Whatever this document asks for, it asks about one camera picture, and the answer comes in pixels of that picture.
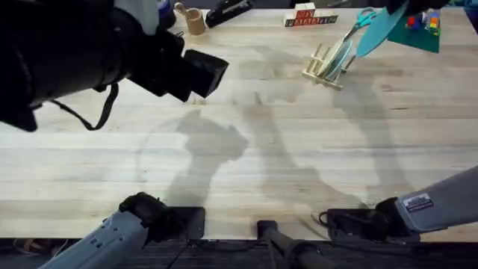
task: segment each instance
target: scissors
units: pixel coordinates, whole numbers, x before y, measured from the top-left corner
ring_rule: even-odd
[[[347,41],[348,39],[353,36],[354,33],[357,32],[362,27],[365,27],[366,25],[369,25],[372,23],[372,21],[375,19],[377,15],[377,12],[373,9],[373,7],[366,7],[363,10],[360,10],[357,14],[357,22],[355,25],[353,25],[352,29],[345,35],[344,41]]]

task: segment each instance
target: wooden block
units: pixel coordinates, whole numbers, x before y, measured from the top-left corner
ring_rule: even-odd
[[[291,11],[288,11],[284,14],[284,26],[285,27],[292,27],[294,26],[294,13]]]
[[[284,15],[284,26],[285,27],[294,27],[294,26],[304,26],[304,25],[319,25],[319,24],[329,24],[335,23],[337,21],[338,15],[332,11],[322,11],[317,10],[313,17],[295,17],[294,13],[288,11]]]
[[[304,19],[295,19],[294,26],[301,26],[304,23]]]
[[[314,16],[314,12],[315,10],[298,10],[296,19],[312,18]]]
[[[296,4],[294,9],[294,18],[310,18],[313,17],[315,13],[315,4],[314,3],[305,3],[305,4]]]

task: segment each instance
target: gray robot arm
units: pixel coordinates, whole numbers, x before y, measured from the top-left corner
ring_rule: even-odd
[[[331,208],[321,224],[334,241],[417,241],[419,234],[478,221],[478,166],[374,209]]]
[[[149,228],[128,211],[117,211],[102,225],[40,269],[115,268],[124,257],[143,248]]]
[[[168,207],[148,194],[138,193],[123,201],[95,231],[40,269],[115,268],[150,241],[183,235],[187,239],[202,238],[204,219],[204,208]]]
[[[478,221],[478,166],[401,196],[395,207],[406,227],[416,233]]]

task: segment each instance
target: teal plate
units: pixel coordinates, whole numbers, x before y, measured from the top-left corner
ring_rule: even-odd
[[[352,48],[352,40],[349,40],[342,44],[340,49],[337,52],[334,60],[330,63],[330,72],[327,72],[326,78],[330,81],[334,80],[338,73],[342,70],[342,64],[347,58],[350,50]]]
[[[388,34],[394,29],[395,25],[400,21],[408,6],[409,1],[406,0],[393,14],[388,14],[387,8],[384,7],[360,39],[360,43],[357,47],[357,56],[364,57],[382,44],[382,42],[387,39]]]

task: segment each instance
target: wooden tabletop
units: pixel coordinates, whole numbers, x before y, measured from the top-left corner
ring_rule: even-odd
[[[100,131],[49,103],[34,134],[1,125],[0,237],[83,237],[145,191],[204,206],[207,238],[254,238],[257,220],[274,219],[293,238],[321,239],[311,214],[374,206],[477,165],[478,36],[463,10],[444,10],[440,54],[384,42],[353,63],[342,91],[301,76],[357,10],[335,12],[334,25],[284,28],[284,10],[252,10],[186,33],[188,48],[230,63],[206,100],[123,81]],[[185,30],[181,16],[176,25]],[[61,101],[95,123],[105,97]],[[478,226],[423,238],[478,241]]]

